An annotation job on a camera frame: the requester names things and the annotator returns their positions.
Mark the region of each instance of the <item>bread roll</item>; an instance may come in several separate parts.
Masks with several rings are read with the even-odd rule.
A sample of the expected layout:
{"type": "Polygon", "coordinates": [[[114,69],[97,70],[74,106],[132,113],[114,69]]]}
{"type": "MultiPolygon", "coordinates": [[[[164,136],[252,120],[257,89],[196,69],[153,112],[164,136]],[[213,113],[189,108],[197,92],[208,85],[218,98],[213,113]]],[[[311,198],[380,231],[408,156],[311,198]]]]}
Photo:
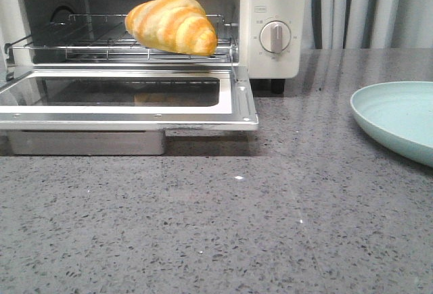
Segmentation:
{"type": "Polygon", "coordinates": [[[142,45],[173,53],[209,56],[218,39],[196,0],[153,0],[133,8],[128,32],[142,45]]]}

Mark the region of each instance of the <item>oven knob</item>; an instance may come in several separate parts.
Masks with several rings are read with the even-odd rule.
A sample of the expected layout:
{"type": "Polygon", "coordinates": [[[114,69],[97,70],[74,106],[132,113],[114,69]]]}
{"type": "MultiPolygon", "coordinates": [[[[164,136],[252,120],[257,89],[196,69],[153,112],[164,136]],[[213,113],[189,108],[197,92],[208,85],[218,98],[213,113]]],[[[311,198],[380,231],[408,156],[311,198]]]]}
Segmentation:
{"type": "Polygon", "coordinates": [[[290,29],[283,22],[269,22],[260,32],[260,43],[268,52],[280,54],[290,43],[290,29]]]}

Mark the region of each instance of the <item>gray countertop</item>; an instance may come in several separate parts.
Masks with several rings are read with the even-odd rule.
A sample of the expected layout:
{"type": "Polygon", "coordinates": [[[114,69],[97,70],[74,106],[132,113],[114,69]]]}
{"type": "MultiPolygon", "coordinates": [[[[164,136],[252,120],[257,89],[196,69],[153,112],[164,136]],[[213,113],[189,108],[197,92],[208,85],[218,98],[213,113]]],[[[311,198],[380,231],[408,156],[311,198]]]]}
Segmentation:
{"type": "Polygon", "coordinates": [[[433,293],[433,169],[349,98],[433,80],[429,49],[311,51],[255,132],[159,157],[31,157],[0,139],[0,293],[433,293]]]}

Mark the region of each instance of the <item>oven rack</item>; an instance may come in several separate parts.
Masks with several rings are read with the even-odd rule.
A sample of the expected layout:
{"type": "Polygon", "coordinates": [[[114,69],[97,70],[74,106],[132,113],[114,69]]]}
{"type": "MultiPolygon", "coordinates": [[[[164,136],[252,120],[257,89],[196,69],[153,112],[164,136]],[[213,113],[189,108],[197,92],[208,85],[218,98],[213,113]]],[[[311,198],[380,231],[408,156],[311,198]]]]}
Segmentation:
{"type": "Polygon", "coordinates": [[[210,57],[169,53],[140,45],[125,29],[124,14],[71,14],[65,22],[50,22],[32,34],[5,45],[5,53],[14,58],[14,50],[32,50],[35,64],[56,62],[121,63],[233,63],[237,45],[221,14],[207,15],[219,37],[215,54],[210,57]]]}

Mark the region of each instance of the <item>light blue plate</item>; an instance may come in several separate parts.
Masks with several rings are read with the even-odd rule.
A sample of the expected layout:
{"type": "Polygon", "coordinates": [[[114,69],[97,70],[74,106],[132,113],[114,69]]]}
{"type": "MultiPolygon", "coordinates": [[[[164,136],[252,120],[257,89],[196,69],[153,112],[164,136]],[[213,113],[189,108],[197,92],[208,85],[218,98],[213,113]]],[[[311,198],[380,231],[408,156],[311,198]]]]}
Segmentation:
{"type": "Polygon", "coordinates": [[[355,120],[377,142],[433,167],[433,82],[373,84],[350,98],[355,120]]]}

